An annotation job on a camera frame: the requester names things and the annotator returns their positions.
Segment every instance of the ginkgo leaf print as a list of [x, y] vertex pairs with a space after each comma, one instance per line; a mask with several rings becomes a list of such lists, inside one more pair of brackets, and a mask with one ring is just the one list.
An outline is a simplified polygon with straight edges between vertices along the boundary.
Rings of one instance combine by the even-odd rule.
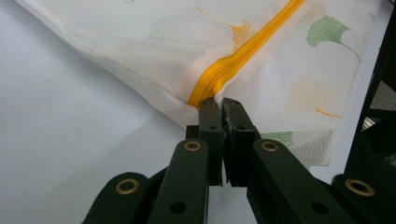
[[230, 28], [233, 30], [233, 43], [234, 43], [233, 51], [237, 51], [240, 47], [242, 47], [245, 43], [247, 43], [251, 37], [257, 34], [257, 31], [253, 27], [251, 27], [248, 21], [242, 21], [241, 26], [234, 26], [207, 14], [200, 7], [198, 7], [198, 10], [204, 13], [207, 17], [230, 26]]
[[318, 43], [322, 41], [331, 41], [350, 49], [356, 57], [358, 57], [359, 63], [361, 59], [358, 54], [352, 48], [341, 42], [341, 35], [349, 30], [343, 23], [331, 18], [323, 17], [321, 20], [316, 21], [312, 24], [311, 29], [308, 31], [308, 36], [306, 40], [308, 44], [312, 47], [316, 47]]

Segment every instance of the green leaf print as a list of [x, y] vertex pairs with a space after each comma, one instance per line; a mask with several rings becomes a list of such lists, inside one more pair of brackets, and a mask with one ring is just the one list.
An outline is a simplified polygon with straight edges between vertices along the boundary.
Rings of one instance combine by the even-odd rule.
[[322, 41], [331, 41], [337, 44], [340, 44], [347, 49], [350, 49], [356, 57], [358, 57], [359, 63], [361, 59], [358, 54], [352, 48], [346, 46], [341, 42], [341, 35], [349, 30], [343, 23], [331, 18], [331, 17], [323, 17], [321, 20], [316, 21], [312, 24], [311, 29], [308, 31], [308, 36], [306, 40], [308, 44], [312, 47], [316, 47], [318, 43]]
[[260, 136], [262, 137], [262, 139], [272, 139], [272, 140], [276, 140], [280, 143], [282, 143], [283, 145], [285, 145], [285, 147], [291, 147], [293, 145], [293, 141], [291, 139], [291, 132], [286, 132], [286, 133], [261, 133]]

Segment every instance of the zipper teeth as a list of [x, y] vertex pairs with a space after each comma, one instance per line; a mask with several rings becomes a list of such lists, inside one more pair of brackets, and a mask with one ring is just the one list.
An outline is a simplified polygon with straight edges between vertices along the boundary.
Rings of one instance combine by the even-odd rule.
[[[255, 36], [250, 38], [250, 40], [236, 53], [219, 59], [210, 65], [198, 80], [189, 100], [189, 105], [197, 107], [201, 100], [213, 96], [215, 94], [214, 88], [219, 84], [218, 82], [221, 78], [226, 77], [227, 79], [227, 75], [229, 76], [228, 80], [225, 80], [224, 83], [220, 84], [221, 86], [232, 79], [237, 74], [239, 69], [294, 14], [294, 12], [303, 4], [303, 2], [304, 0], [291, 0], [288, 2], [288, 4], [270, 22], [268, 22], [267, 25], [265, 25]], [[225, 65], [218, 65], [218, 63], [221, 63], [222, 61], [228, 62], [224, 62]], [[208, 74], [207, 72], [210, 71], [213, 66], [216, 66], [216, 68], [214, 68], [213, 72]], [[234, 74], [229, 74], [230, 70], [233, 70], [237, 67], [239, 67], [238, 71], [236, 71]]]

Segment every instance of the yellow leaf print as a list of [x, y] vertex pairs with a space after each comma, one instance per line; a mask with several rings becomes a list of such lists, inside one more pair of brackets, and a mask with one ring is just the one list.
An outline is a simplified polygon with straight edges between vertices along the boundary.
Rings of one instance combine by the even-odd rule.
[[234, 26], [207, 14], [200, 7], [198, 7], [198, 10], [204, 13], [207, 17], [230, 26], [230, 28], [233, 30], [233, 43], [234, 43], [233, 51], [237, 51], [246, 42], [248, 42], [251, 37], [257, 34], [257, 31], [253, 27], [251, 27], [248, 21], [242, 21], [241, 26]]

